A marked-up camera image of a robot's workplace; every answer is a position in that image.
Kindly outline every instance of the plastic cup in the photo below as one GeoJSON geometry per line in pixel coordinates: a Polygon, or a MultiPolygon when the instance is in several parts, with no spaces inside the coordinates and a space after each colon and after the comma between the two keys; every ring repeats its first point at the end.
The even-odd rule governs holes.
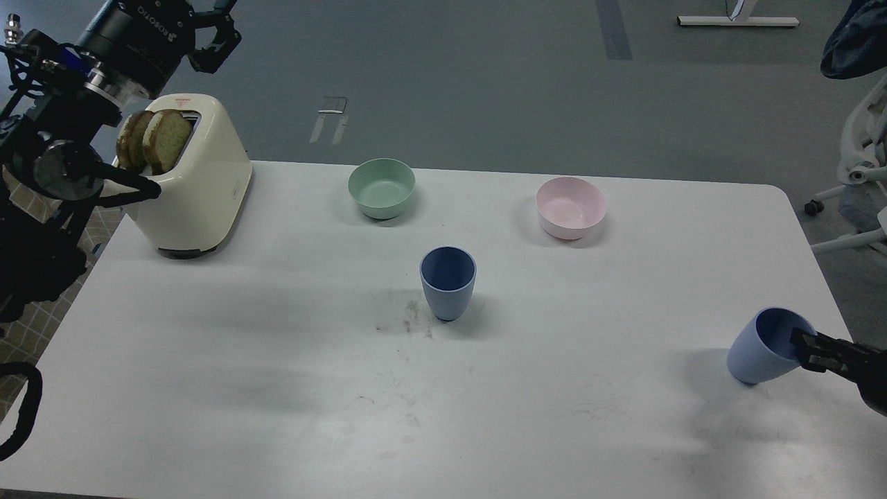
{"type": "Polygon", "coordinates": [[[452,246],[432,249],[422,259],[419,275],[428,306],[438,319],[455,321],[468,308],[477,264],[466,251],[452,246]]]}
{"type": "Polygon", "coordinates": [[[758,312],[730,347],[726,357],[730,374],[743,383],[758,384],[800,366],[797,348],[789,341],[794,328],[816,335],[810,322],[790,310],[758,312]]]}
{"type": "Polygon", "coordinates": [[[348,190],[360,210],[370,218],[386,220],[406,210],[416,187],[416,176],[403,162],[379,158],[351,172],[348,190]]]}
{"type": "Polygon", "coordinates": [[[604,195],[591,183],[575,177],[552,178],[536,192],[539,224],[558,239],[587,236],[607,213],[604,195]]]}

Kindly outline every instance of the cup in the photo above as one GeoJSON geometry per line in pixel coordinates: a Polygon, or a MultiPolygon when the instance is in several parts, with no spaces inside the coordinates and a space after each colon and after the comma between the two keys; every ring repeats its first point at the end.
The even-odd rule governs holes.
{"type": "Polygon", "coordinates": [[[428,306],[438,319],[454,321],[468,308],[477,264],[466,251],[452,246],[432,249],[422,259],[419,275],[428,306]]]}
{"type": "Polygon", "coordinates": [[[726,356],[730,374],[743,383],[758,384],[800,366],[797,348],[789,341],[794,328],[816,335],[810,322],[790,310],[758,312],[730,347],[726,356]]]}

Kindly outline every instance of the pink bowl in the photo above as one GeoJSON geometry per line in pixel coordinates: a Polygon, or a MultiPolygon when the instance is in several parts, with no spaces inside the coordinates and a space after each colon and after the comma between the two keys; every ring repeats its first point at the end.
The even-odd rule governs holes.
{"type": "Polygon", "coordinates": [[[574,177],[545,182],[536,192],[539,223],[559,239],[574,240],[588,235],[607,212],[607,202],[597,187],[574,177]]]}

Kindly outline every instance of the green bowl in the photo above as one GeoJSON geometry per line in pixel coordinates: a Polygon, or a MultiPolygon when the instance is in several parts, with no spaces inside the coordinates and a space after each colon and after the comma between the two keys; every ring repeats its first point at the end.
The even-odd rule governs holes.
{"type": "Polygon", "coordinates": [[[367,217],[394,218],[406,210],[416,176],[403,162],[389,158],[370,160],[351,172],[348,191],[367,217]]]}

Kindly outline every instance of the bowl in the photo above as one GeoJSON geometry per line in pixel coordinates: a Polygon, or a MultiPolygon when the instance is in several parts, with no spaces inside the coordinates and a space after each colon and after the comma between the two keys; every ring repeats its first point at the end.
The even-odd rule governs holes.
{"type": "Polygon", "coordinates": [[[416,187],[416,176],[403,162],[390,158],[370,160],[351,172],[348,190],[360,210],[370,218],[387,220],[406,210],[416,187]]]}
{"type": "Polygon", "coordinates": [[[590,182],[575,177],[558,177],[545,182],[536,192],[539,223],[558,239],[587,236],[607,212],[604,195],[590,182]]]}

